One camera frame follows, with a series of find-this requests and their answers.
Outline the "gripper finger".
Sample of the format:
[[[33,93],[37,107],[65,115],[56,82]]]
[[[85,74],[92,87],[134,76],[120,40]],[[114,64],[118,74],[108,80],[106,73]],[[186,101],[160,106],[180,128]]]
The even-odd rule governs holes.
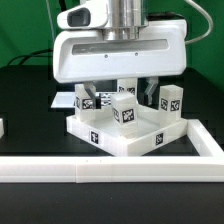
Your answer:
[[[145,90],[145,94],[147,95],[148,103],[151,104],[152,103],[152,95],[158,85],[158,78],[157,77],[149,77],[147,79],[147,83],[148,83],[148,86]]]
[[[95,93],[95,86],[92,82],[85,82],[84,83],[84,89],[89,95],[90,99],[93,102],[93,108],[94,109],[100,109],[101,108],[101,98],[96,96]]]

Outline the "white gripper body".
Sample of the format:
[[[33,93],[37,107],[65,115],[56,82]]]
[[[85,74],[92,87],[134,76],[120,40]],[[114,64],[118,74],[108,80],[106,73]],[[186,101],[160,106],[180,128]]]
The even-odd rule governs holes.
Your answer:
[[[60,83],[179,75],[186,68],[186,21],[149,21],[143,1],[82,1],[57,24],[53,74]]]

